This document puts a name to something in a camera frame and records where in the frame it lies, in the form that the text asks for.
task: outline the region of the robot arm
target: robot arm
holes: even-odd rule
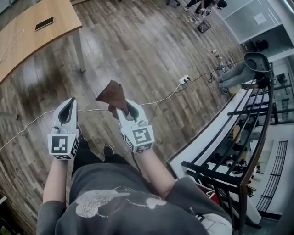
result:
[[[74,159],[79,146],[77,129],[77,101],[64,101],[53,113],[51,134],[48,135],[49,153],[56,159]]]
[[[155,139],[152,126],[148,124],[144,110],[135,102],[126,99],[129,115],[124,111],[117,110],[120,132],[124,141],[133,151],[139,153],[152,148]]]

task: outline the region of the wood plank flooring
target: wood plank flooring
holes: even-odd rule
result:
[[[18,0],[0,15],[0,29],[32,5]],[[44,48],[21,65],[0,86],[0,110],[18,113],[19,121],[0,119],[0,146],[42,113],[75,97],[79,109],[106,108],[95,98],[113,79],[125,96],[138,104],[166,97],[188,74],[196,79],[225,63],[243,57],[216,14],[207,17],[212,28],[201,34],[187,23],[194,8],[183,11],[163,0],[91,0],[74,6],[82,21],[82,47],[86,72],[79,70],[72,37]],[[224,106],[229,97],[204,76],[181,93],[162,102],[152,121],[155,151],[165,162],[183,148]],[[149,119],[156,105],[144,106]],[[44,115],[0,151],[0,194],[27,234],[34,234],[43,187],[51,165],[47,134],[52,113]],[[132,164],[130,151],[119,135],[117,120],[109,112],[80,112],[79,123],[94,153],[102,157],[104,143]],[[71,185],[72,162],[68,168]]]

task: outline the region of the shoe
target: shoe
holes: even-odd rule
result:
[[[228,94],[228,89],[227,88],[221,88],[222,93],[224,93],[225,95]]]
[[[114,154],[114,150],[110,145],[105,145],[103,147],[103,155],[104,157],[108,157],[110,155]]]

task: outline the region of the black railing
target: black railing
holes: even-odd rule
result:
[[[229,132],[224,138],[224,140],[226,140],[228,136],[234,132],[232,143],[226,149],[225,153],[221,153],[220,146],[223,145],[220,143],[213,154],[211,154],[201,165],[197,165],[197,160],[206,152],[210,145],[213,144],[213,142],[218,137],[217,134],[210,144],[192,162],[183,161],[181,163],[182,166],[190,169],[186,171],[188,175],[194,177],[195,180],[200,181],[202,184],[212,186],[214,188],[220,205],[230,213],[234,223],[233,227],[235,230],[239,230],[240,235],[243,234],[243,228],[246,221],[248,183],[260,157],[266,139],[266,131],[271,120],[271,113],[273,108],[273,91],[273,82],[271,83],[269,91],[265,89],[257,89],[256,92],[256,90],[254,90],[252,91],[242,111],[238,111],[238,109],[243,102],[243,99],[240,101],[234,112],[228,113],[230,118],[219,133],[224,130],[234,115],[238,115],[238,117],[235,121],[235,124],[230,128]],[[267,101],[264,101],[265,94],[269,95],[269,100]],[[261,102],[257,103],[257,97],[259,96],[261,96]],[[254,97],[254,101],[252,104],[248,105],[251,97]],[[241,158],[245,154],[245,151],[249,149],[250,141],[253,138],[253,130],[256,127],[258,117],[261,113],[266,113],[266,120],[264,122],[262,131],[258,136],[258,143],[253,152],[253,155],[249,163],[246,164],[246,162],[241,160]],[[250,118],[253,118],[252,123],[248,123]],[[239,125],[239,128],[237,129],[238,132],[236,134],[235,127],[237,125]],[[237,145],[241,138],[241,134],[245,132],[247,133],[247,136],[245,136],[245,141],[242,145]],[[232,151],[236,148],[236,146],[238,147],[238,154],[233,155],[232,157]],[[219,172],[221,171],[220,166],[227,166],[228,170],[225,172]],[[237,177],[233,174],[233,172],[239,173]],[[231,198],[230,192],[238,195],[238,202]]]
[[[259,212],[267,211],[275,195],[277,186],[279,184],[279,181],[282,175],[283,167],[284,167],[287,145],[288,145],[288,141],[279,142],[277,155],[276,155],[274,166],[272,168],[272,172],[270,174],[266,188],[263,194],[260,196],[260,201],[258,202],[256,207],[259,210]]]

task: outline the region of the person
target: person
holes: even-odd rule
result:
[[[190,2],[184,7],[184,11],[188,11],[189,8],[190,8],[191,6],[195,5],[195,4],[198,3],[198,2],[201,2],[201,3],[200,3],[200,6],[201,6],[201,8],[204,8],[204,1],[205,1],[205,0],[191,0],[191,1],[190,1]]]
[[[188,9],[198,3],[201,2],[200,5],[197,7],[197,9],[194,12],[194,15],[197,20],[199,20],[199,14],[202,15],[203,18],[205,18],[205,12],[211,13],[211,8],[217,5],[218,8],[224,8],[227,7],[227,3],[225,0],[191,0],[184,8],[184,11],[188,11]]]
[[[271,81],[267,76],[262,76],[262,78],[257,79],[255,84],[242,84],[241,88],[244,90],[248,89],[254,89],[254,88],[259,88],[259,89],[264,89],[266,87],[269,87],[271,85]]]
[[[105,161],[80,137],[69,206],[67,161],[53,159],[38,214],[38,235],[227,235],[229,215],[190,179],[175,181],[153,150],[138,156],[151,183],[112,147]]]
[[[248,81],[256,79],[256,84],[245,84]],[[234,69],[226,72],[219,79],[220,88],[223,93],[227,94],[228,89],[234,86],[241,85],[243,89],[265,88],[270,84],[270,79],[267,75],[256,73],[248,68],[244,61],[239,63]]]

